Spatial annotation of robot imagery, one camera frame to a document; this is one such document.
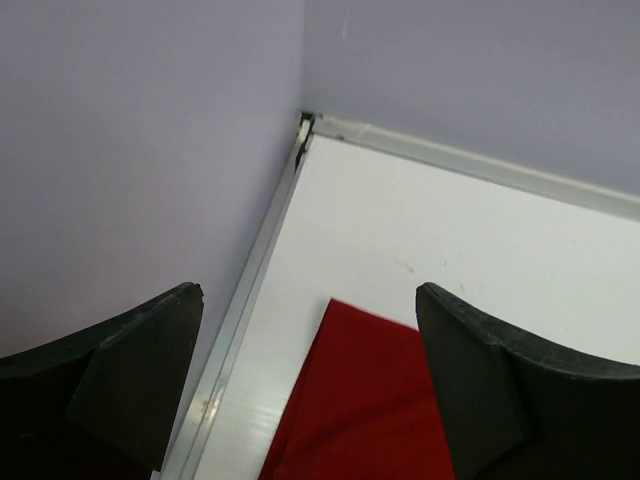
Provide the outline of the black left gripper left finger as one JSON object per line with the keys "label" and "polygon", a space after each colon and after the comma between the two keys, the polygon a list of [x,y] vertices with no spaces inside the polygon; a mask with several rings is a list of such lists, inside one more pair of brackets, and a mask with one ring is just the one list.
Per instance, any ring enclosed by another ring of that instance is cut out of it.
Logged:
{"label": "black left gripper left finger", "polygon": [[203,315],[182,283],[1,360],[4,479],[148,479],[161,470]]}

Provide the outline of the dark red t shirt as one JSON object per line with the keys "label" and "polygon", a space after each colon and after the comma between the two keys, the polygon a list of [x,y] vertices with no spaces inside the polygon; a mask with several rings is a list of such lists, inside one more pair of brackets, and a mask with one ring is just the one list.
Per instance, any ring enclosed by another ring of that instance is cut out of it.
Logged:
{"label": "dark red t shirt", "polygon": [[454,478],[419,333],[331,300],[260,476]]}

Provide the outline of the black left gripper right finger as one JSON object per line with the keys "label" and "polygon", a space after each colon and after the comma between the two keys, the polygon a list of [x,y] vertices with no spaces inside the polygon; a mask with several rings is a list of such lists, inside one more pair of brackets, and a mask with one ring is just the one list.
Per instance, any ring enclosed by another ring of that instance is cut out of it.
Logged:
{"label": "black left gripper right finger", "polygon": [[458,479],[636,479],[639,368],[488,315],[435,283],[416,317]]}

